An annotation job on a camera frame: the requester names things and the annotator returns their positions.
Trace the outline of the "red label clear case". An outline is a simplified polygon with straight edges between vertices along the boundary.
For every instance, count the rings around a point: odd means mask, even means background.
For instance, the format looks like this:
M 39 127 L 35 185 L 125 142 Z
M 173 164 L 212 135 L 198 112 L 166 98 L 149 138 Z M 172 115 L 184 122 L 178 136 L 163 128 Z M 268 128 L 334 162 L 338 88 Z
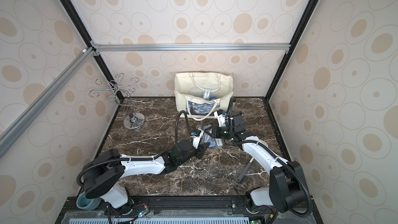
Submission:
M 217 147 L 222 147 L 223 146 L 223 139 L 215 139 L 216 146 Z

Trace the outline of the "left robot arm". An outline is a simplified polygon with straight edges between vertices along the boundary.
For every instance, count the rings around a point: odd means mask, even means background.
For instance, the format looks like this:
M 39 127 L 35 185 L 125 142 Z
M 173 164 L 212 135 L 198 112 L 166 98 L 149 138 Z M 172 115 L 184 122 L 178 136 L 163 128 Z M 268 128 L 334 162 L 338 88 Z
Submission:
M 190 138 L 179 141 L 181 115 L 185 117 Z M 87 199 L 100 198 L 115 209 L 132 208 L 134 202 L 127 189 L 119 185 L 119 179 L 133 175 L 169 174 L 193 157 L 201 159 L 210 145 L 201 143 L 202 135 L 200 129 L 191 131 L 186 111 L 180 111 L 176 118 L 174 147 L 146 157 L 122 155 L 118 149 L 111 149 L 86 164 L 77 175 L 76 182 Z

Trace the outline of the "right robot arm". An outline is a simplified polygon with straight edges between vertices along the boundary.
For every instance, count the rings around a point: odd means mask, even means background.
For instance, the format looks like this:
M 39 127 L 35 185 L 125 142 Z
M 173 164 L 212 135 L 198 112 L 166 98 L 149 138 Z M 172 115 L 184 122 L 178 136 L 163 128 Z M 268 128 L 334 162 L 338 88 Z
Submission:
M 207 128 L 205 133 L 212 138 L 229 140 L 251 155 L 268 174 L 268 187 L 247 192 L 247 211 L 257 213 L 267 206 L 276 213 L 290 211 L 298 217 L 308 217 L 313 212 L 313 203 L 301 165 L 279 156 L 263 140 L 246 130 L 242 114 L 233 110 L 235 102 L 236 98 L 232 97 L 226 111 L 214 113 L 218 124 Z

